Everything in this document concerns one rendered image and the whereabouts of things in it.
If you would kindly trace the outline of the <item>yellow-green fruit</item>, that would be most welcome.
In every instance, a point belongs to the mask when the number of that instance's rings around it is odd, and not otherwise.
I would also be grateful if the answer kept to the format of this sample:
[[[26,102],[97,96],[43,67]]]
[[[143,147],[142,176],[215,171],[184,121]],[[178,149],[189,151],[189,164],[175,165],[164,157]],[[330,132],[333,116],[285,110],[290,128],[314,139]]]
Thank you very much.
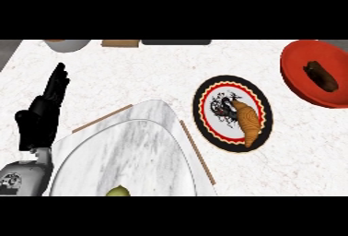
[[[130,196],[131,193],[128,189],[122,186],[118,185],[108,193],[106,196]]]

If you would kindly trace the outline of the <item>grey round bowl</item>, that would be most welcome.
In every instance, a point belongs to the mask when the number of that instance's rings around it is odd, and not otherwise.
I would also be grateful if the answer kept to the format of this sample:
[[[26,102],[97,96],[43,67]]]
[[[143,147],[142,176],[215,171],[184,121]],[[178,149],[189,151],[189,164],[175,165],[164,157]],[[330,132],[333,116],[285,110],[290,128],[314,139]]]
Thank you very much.
[[[50,49],[57,53],[71,53],[78,51],[90,42],[90,40],[62,40],[49,41],[44,40]]]

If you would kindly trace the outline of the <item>dark grey flat object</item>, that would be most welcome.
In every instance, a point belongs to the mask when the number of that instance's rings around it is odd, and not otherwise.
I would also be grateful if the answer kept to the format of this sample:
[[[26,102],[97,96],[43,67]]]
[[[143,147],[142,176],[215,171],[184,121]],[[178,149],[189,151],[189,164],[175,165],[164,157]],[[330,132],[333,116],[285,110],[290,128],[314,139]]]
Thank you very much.
[[[208,45],[211,40],[142,40],[144,45]]]

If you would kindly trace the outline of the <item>dark brown food piece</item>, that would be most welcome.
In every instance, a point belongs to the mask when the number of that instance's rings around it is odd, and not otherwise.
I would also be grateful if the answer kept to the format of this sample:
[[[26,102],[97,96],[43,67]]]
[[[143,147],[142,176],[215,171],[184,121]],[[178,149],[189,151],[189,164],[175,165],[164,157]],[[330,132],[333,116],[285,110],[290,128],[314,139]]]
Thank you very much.
[[[326,91],[335,92],[339,89],[339,83],[317,61],[308,61],[304,66],[307,76],[316,85]]]

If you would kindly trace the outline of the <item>white marble bowl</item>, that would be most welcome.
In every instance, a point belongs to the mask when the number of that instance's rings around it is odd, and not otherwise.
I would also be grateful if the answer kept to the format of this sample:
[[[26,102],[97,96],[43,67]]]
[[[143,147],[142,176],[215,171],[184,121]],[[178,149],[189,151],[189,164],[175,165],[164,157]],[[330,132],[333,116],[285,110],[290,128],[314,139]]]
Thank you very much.
[[[103,196],[118,186],[133,196],[198,193],[178,142],[149,120],[115,124],[81,142],[60,165],[50,194]]]

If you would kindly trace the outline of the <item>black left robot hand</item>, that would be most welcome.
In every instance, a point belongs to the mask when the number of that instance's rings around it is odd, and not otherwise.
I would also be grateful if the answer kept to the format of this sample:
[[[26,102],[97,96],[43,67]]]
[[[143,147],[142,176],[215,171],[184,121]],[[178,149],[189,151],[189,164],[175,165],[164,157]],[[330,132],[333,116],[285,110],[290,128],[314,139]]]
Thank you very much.
[[[37,96],[26,110],[15,113],[19,127],[19,150],[50,148],[59,127],[60,104],[69,84],[65,64],[59,63],[49,77],[43,95]]]

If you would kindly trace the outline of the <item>tan wooden block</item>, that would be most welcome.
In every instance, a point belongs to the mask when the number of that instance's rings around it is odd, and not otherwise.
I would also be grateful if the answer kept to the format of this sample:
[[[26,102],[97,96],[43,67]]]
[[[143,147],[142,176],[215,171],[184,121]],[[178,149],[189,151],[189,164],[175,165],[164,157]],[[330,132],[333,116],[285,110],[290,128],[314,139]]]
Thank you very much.
[[[103,47],[139,47],[140,40],[103,40]]]

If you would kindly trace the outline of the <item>orange sweet potato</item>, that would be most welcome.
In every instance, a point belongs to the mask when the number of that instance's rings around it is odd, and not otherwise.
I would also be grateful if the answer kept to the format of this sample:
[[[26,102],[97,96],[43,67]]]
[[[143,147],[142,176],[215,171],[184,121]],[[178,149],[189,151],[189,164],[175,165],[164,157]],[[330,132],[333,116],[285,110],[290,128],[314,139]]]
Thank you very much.
[[[245,134],[245,147],[249,148],[261,131],[261,124],[254,108],[243,102],[233,100],[237,124]]]

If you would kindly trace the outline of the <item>white marble cutting board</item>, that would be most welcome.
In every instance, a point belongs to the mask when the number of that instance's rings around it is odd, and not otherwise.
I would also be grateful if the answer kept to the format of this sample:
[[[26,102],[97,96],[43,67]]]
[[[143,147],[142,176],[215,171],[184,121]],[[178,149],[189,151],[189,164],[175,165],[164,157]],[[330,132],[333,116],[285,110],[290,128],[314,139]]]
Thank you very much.
[[[103,119],[96,124],[91,124],[90,126],[84,127],[80,131],[77,131],[72,135],[69,135],[66,138],[63,138],[55,143],[52,148],[55,170],[49,189],[46,192],[47,195],[53,196],[50,194],[52,184],[56,178],[60,165],[71,151],[78,147],[81,142],[85,141],[88,137],[91,137],[91,135],[103,131],[112,125],[121,124],[131,120],[152,121],[153,123],[159,124],[165,128],[168,133],[174,136],[181,147],[187,164],[192,170],[198,191],[193,196],[214,195],[217,193],[212,181],[209,180],[208,174],[200,164],[199,156],[189,141],[189,137],[184,132],[177,114],[174,113],[172,109],[164,101],[149,100],[130,106],[124,111],[118,112],[115,115]]]

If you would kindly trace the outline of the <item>black rimmed patterned plate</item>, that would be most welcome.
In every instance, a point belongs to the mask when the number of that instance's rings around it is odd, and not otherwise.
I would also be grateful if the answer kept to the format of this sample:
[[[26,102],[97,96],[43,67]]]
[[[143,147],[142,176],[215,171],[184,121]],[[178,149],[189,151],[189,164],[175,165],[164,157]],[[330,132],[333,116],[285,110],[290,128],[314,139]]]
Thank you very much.
[[[259,130],[252,141],[248,141],[237,121],[234,104],[246,105],[248,111],[254,110]],[[200,84],[193,98],[193,117],[202,136],[226,151],[249,152],[264,145],[270,137],[270,102],[255,84],[242,77],[217,76]]]

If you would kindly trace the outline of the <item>red bowl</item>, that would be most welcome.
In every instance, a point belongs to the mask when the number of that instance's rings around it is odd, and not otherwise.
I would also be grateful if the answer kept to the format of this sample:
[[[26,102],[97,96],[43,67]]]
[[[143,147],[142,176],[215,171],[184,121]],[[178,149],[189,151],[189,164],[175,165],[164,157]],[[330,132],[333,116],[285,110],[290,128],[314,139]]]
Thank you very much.
[[[339,84],[324,91],[310,79],[304,67],[317,61]],[[324,41],[298,40],[283,49],[280,72],[293,93],[310,103],[327,108],[348,108],[348,53]]]

